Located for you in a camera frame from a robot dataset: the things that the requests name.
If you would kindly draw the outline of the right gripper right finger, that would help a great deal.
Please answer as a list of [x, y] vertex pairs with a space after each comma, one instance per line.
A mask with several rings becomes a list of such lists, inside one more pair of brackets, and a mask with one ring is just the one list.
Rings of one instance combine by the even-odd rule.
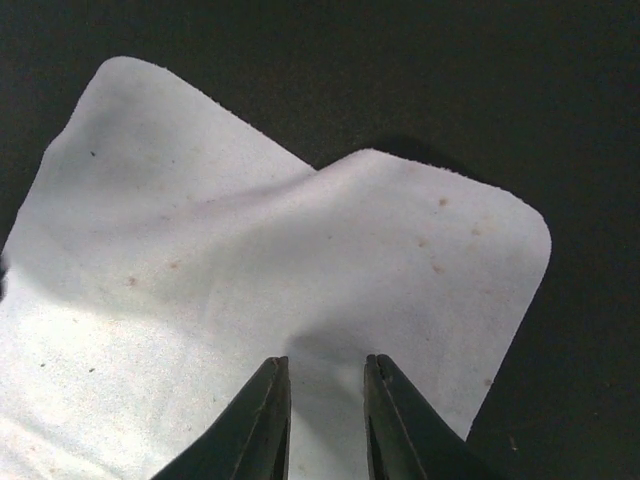
[[371, 479], [504, 477], [471, 451], [386, 354], [366, 358], [364, 417]]

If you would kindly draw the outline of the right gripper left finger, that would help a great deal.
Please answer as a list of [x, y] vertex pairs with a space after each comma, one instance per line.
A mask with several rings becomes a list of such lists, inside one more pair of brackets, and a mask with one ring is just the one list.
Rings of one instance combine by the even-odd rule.
[[269, 357], [215, 422], [154, 478], [284, 480], [290, 429], [288, 358]]

